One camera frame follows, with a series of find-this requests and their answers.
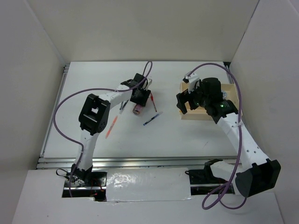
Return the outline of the pink capped marker bottle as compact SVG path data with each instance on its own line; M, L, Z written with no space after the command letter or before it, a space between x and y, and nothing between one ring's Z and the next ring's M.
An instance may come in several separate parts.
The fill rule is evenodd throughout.
M136 104L132 110L132 113L134 115L140 115L142 113L142 111L144 110L144 106L141 106L139 104Z

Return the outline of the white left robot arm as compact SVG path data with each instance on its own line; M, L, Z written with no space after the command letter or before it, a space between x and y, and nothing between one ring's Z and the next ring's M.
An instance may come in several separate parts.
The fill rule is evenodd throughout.
M71 167L73 178L81 186L92 182L93 153L99 134L108 124L110 110L127 100L145 106L151 93L151 84L152 79L137 73L133 79L122 82L116 90L99 96L87 96L78 119L81 129L80 143L83 147Z

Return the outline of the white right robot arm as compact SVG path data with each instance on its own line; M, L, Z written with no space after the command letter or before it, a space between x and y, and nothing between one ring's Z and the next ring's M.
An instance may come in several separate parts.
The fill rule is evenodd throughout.
M230 85L228 90L215 77L200 79L192 74L183 79L176 97L183 119L200 120L201 115L210 116L230 140L242 166L232 180L238 193L248 198L275 187L281 165L259 148L243 124L235 86Z

